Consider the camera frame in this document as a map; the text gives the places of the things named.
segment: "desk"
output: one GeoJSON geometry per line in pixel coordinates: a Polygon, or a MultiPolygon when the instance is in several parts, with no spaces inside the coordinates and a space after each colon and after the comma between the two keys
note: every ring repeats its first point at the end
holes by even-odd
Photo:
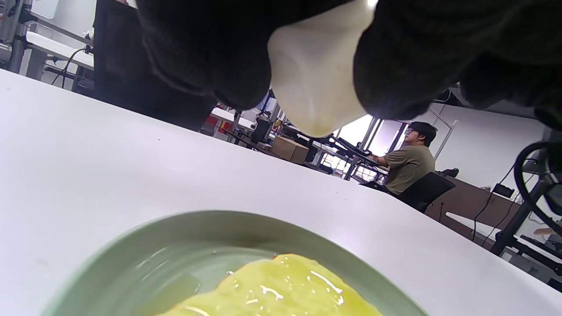
{"type": "Polygon", "coordinates": [[[224,128],[221,129],[221,130],[223,132],[225,132],[227,135],[232,136],[232,137],[234,137],[234,139],[236,139],[236,141],[234,142],[235,145],[237,145],[238,142],[243,142],[244,144],[246,144],[246,148],[248,148],[248,149],[255,149],[256,151],[258,151],[262,154],[266,154],[268,156],[287,161],[287,159],[285,159],[285,158],[283,158],[279,155],[276,155],[269,150],[265,150],[265,149],[261,148],[257,143],[252,142],[250,137],[248,137],[247,135],[240,136],[240,135],[237,135],[236,133],[232,133],[231,131],[226,130],[224,128]]]}
{"type": "Polygon", "coordinates": [[[0,87],[4,315],[40,315],[100,247],[195,210],[246,211],[308,229],[380,271],[431,316],[562,311],[560,293],[385,193],[7,71],[0,87]],[[283,201],[217,189],[221,181],[274,181],[283,201]]]}
{"type": "MultiPolygon", "coordinates": [[[[32,49],[51,54],[63,60],[68,60],[78,48],[70,47],[37,33],[28,32],[26,35],[32,49]]],[[[93,70],[94,56],[84,52],[77,53],[72,59],[73,64],[93,70]]]]}
{"type": "MultiPolygon", "coordinates": [[[[229,111],[225,111],[223,109],[219,109],[218,107],[212,109],[211,116],[222,121],[227,121],[229,123],[234,122],[233,113],[230,113],[229,111]]],[[[245,118],[240,118],[240,120],[238,121],[239,128],[243,128],[251,131],[253,131],[252,124],[254,124],[252,121],[249,121],[245,118]]]]}
{"type": "MultiPolygon", "coordinates": [[[[465,225],[466,227],[470,228],[470,229],[474,229],[474,220],[472,219],[468,219],[453,213],[446,213],[445,214],[447,217],[454,219],[455,221],[461,223],[462,225],[465,225]]],[[[497,229],[494,228],[492,226],[488,226],[486,224],[482,224],[479,222],[476,222],[476,233],[480,234],[483,236],[483,238],[486,238],[486,236],[488,236],[488,234],[490,234],[490,232],[492,232],[492,234],[490,235],[490,237],[488,238],[491,241],[496,241],[496,234],[501,232],[501,229],[497,229]]],[[[560,260],[560,258],[557,258],[556,256],[553,256],[551,253],[533,245],[532,243],[526,241],[525,239],[519,238],[518,236],[514,236],[515,239],[528,246],[529,248],[533,249],[534,251],[540,253],[541,255],[549,258],[550,260],[557,262],[557,263],[562,263],[562,260],[560,260]]]]}

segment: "table leg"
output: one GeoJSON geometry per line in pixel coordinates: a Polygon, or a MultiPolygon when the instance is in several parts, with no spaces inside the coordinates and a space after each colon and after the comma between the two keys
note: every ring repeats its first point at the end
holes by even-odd
{"type": "Polygon", "coordinates": [[[29,57],[28,70],[25,73],[25,76],[41,81],[43,70],[45,68],[45,60],[47,60],[47,53],[38,49],[32,49],[29,57]]]}

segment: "yellow liquid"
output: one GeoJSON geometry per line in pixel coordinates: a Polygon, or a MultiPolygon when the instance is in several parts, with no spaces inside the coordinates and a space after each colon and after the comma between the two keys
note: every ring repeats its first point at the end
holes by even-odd
{"type": "Polygon", "coordinates": [[[380,316],[354,289],[317,262],[281,255],[228,276],[213,292],[160,316],[380,316]]]}

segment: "black fabric cover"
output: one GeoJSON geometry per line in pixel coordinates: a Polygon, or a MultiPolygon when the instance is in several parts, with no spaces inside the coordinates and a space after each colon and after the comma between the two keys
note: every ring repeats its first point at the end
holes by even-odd
{"type": "MultiPolygon", "coordinates": [[[[149,56],[166,82],[248,109],[269,87],[272,32],[346,2],[137,0],[137,5],[149,56]]],[[[460,80],[474,106],[512,100],[534,106],[539,118],[559,128],[561,6],[552,0],[380,0],[355,56],[357,96],[372,115],[411,119],[460,80]],[[490,61],[506,69],[490,76],[481,67],[490,61]]]]}

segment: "black chair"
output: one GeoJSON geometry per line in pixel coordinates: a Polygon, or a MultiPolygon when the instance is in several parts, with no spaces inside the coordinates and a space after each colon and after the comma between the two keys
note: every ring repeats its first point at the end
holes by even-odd
{"type": "Polygon", "coordinates": [[[409,186],[397,198],[416,210],[425,213],[425,210],[433,201],[454,187],[456,185],[444,176],[430,172],[409,186]]]}

